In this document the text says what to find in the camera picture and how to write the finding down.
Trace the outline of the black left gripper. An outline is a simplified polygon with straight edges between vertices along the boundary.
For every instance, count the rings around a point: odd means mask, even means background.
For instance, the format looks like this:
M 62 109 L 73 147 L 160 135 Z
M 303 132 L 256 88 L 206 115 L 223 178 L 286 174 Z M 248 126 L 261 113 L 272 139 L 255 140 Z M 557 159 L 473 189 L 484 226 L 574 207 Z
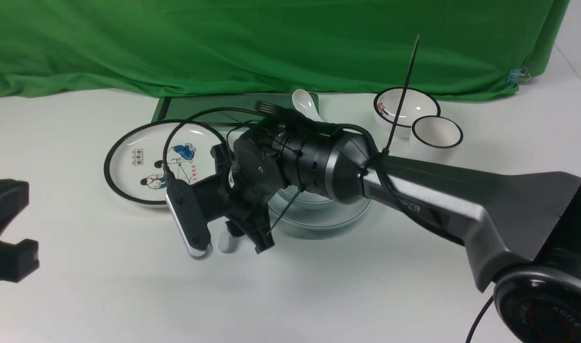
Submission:
M 0 180 L 0 235 L 30 202 L 30 186 L 20 180 Z M 18 283 L 40 267 L 39 243 L 0 241 L 0 281 Z

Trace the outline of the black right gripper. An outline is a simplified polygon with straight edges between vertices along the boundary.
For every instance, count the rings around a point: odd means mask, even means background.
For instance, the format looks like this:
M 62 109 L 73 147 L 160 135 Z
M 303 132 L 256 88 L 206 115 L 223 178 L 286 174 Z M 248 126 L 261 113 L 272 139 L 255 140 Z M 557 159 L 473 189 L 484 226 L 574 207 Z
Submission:
M 294 185 L 339 201 L 334 186 L 340 161 L 341 128 L 299 113 L 269 114 L 234 143 L 212 146 L 214 174 L 191 185 L 208 224 L 226 217 L 232 237 L 246 236 L 256 254 L 275 245 L 268 202 Z

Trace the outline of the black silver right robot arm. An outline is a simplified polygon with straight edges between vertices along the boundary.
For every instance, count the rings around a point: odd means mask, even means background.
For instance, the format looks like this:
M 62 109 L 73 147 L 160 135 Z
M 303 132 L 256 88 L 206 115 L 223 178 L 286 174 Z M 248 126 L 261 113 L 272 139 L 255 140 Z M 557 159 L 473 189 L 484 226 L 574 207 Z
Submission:
M 581 343 L 581 178 L 504 175 L 379 152 L 358 126 L 273 114 L 213 149 L 216 175 L 193 184 L 182 231 L 194 252 L 228 219 L 257 252 L 272 247 L 268 201 L 294 185 L 335 202 L 368 198 L 465 248 L 476 287 L 523 343 Z

